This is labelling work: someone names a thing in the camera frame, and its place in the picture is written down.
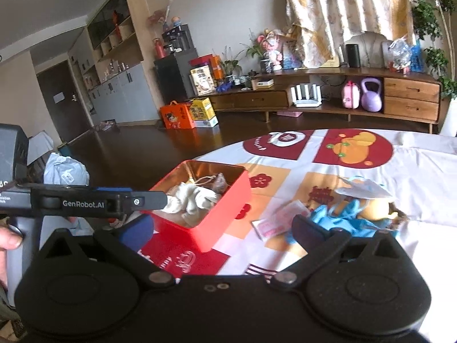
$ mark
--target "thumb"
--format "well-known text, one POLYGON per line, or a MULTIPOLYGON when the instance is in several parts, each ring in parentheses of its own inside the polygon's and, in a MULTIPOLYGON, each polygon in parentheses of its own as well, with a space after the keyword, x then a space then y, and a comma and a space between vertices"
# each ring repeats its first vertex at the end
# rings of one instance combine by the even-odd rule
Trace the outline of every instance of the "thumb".
POLYGON ((6 227, 0 227, 0 248, 14 250, 19 247, 22 237, 6 227))

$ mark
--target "wooden tv stand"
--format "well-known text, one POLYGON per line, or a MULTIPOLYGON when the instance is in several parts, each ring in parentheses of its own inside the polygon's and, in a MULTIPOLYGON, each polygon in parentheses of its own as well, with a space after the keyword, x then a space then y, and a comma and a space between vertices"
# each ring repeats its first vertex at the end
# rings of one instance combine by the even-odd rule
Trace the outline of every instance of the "wooden tv stand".
POLYGON ((383 68, 316 68, 276 71, 273 75, 275 84, 268 89, 245 90, 233 89, 225 93, 210 93, 209 97, 215 111, 264 111, 266 122, 271 111, 300 111, 338 113, 351 116, 371 116, 394 118, 429 124, 432 133, 438 123, 441 109, 440 82, 423 73, 402 75, 383 68), (361 106, 347 109, 342 105, 341 97, 323 100, 319 107, 297 108, 292 105, 290 88, 300 83, 309 83, 310 76, 346 76, 346 80, 360 83, 363 77, 377 77, 382 80, 382 109, 380 112, 368 112, 361 106))

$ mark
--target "black cylinder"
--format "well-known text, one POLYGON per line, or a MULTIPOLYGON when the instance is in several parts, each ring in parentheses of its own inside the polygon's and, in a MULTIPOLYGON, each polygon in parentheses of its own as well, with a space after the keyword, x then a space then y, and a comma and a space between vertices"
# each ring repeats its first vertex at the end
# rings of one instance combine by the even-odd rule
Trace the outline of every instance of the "black cylinder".
POLYGON ((357 44, 346 45, 347 62, 351 68, 360 68, 360 53, 357 44))

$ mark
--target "fingernail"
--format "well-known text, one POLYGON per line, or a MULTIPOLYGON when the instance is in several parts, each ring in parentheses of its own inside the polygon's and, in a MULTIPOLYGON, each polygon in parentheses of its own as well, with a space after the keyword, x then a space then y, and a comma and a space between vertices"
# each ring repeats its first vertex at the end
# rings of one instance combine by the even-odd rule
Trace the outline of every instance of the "fingernail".
POLYGON ((12 235, 8 240, 8 245, 18 247, 22 242, 22 238, 18 235, 12 235))

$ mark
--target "curtain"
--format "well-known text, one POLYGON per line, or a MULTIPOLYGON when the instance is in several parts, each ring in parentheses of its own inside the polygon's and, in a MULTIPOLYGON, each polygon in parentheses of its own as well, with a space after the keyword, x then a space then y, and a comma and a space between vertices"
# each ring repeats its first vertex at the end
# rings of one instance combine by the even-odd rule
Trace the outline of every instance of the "curtain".
POLYGON ((287 23, 304 67, 337 57, 345 41, 365 31, 393 40, 414 37, 410 0, 286 0, 287 23))

